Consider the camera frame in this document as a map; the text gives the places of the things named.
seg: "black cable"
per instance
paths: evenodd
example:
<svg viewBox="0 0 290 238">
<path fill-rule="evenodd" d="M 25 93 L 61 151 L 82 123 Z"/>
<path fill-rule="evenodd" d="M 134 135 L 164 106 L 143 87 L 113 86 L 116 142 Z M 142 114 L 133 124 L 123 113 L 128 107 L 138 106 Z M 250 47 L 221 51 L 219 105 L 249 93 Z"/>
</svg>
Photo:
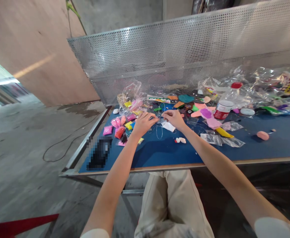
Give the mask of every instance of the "black cable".
<svg viewBox="0 0 290 238">
<path fill-rule="evenodd" d="M 94 120 L 97 118 L 98 115 L 100 115 L 100 113 L 97 114 L 97 115 L 93 118 L 93 120 L 91 120 L 91 121 L 88 122 L 87 124 L 90 124 L 92 121 L 94 121 Z M 50 147 L 48 147 L 48 149 L 46 149 L 46 151 L 43 153 L 42 160 L 43 160 L 44 162 L 57 162 L 57 161 L 63 159 L 64 156 L 66 155 L 66 153 L 68 152 L 68 150 L 70 149 L 72 143 L 73 143 L 76 139 L 78 139 L 79 137 L 84 136 L 85 134 L 87 134 L 87 132 L 84 133 L 84 134 L 82 134 L 82 135 L 80 135 L 80 136 L 78 136 L 78 137 L 76 137 L 76 138 L 74 138 L 74 139 L 71 141 L 69 147 L 66 149 L 64 155 L 63 155 L 61 158 L 59 158 L 59 159 L 57 159 L 57 160 L 45 160 L 45 155 L 46 155 L 46 153 L 48 152 L 48 150 L 49 150 L 51 147 L 53 147 L 53 146 L 55 146 L 55 145 L 61 143 L 62 141 L 65 141 L 65 140 L 68 139 L 68 138 L 69 138 L 69 137 L 70 137 L 74 132 L 78 131 L 78 130 L 81 129 L 83 126 L 80 126 L 80 128 L 78 128 L 78 129 L 76 129 L 75 131 L 73 131 L 70 135 L 68 135 L 68 136 L 67 136 L 66 138 L 64 138 L 63 140 L 61 140 L 61 141 L 59 141 L 59 142 L 57 142 L 57 143 L 51 145 Z"/>
</svg>

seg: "hand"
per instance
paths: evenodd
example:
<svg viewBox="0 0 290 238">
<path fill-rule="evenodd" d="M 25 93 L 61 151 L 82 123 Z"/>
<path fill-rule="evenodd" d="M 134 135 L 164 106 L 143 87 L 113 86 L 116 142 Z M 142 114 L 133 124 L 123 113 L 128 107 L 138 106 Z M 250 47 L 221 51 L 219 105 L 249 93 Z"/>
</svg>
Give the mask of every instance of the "hand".
<svg viewBox="0 0 290 238">
<path fill-rule="evenodd" d="M 155 114 L 143 112 L 136 120 L 131 136 L 135 136 L 140 139 L 158 121 L 159 118 L 156 118 Z"/>
<path fill-rule="evenodd" d="M 182 116 L 180 115 L 180 112 L 178 110 L 165 111 L 161 116 L 165 120 L 169 121 L 179 131 L 182 131 L 187 127 L 184 119 L 182 118 Z"/>
</svg>

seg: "clay ball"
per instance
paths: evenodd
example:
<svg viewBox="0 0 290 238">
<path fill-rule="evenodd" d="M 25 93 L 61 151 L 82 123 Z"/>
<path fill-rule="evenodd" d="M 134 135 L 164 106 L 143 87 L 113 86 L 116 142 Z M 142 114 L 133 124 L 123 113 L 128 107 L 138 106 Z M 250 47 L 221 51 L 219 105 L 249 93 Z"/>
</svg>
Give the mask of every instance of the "clay ball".
<svg viewBox="0 0 290 238">
<path fill-rule="evenodd" d="M 264 131 L 259 131 L 256 135 L 263 140 L 269 139 L 269 135 Z"/>
</svg>

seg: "glue bottle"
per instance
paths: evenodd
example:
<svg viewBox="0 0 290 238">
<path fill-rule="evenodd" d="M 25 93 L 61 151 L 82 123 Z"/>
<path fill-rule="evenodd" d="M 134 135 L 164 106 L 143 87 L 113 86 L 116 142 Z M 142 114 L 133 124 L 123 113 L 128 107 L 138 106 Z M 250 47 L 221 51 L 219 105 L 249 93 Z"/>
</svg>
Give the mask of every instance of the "glue bottle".
<svg viewBox="0 0 290 238">
<path fill-rule="evenodd" d="M 240 94 L 240 87 L 242 87 L 241 82 L 232 83 L 231 88 L 225 92 L 217 105 L 217 109 L 214 113 L 214 118 L 219 121 L 224 121 L 231 109 L 234 109 L 234 105 L 236 104 L 237 97 Z"/>
</svg>

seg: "bottle label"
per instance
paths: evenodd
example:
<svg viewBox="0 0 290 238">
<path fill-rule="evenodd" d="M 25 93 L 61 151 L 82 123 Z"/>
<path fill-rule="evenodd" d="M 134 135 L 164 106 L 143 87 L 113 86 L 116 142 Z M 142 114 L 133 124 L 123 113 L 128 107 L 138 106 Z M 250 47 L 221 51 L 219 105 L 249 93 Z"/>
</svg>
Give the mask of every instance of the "bottle label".
<svg viewBox="0 0 290 238">
<path fill-rule="evenodd" d="M 214 113 L 214 118 L 218 120 L 226 119 L 231 109 L 232 109 L 232 106 L 225 106 L 218 103 L 217 110 Z"/>
</svg>

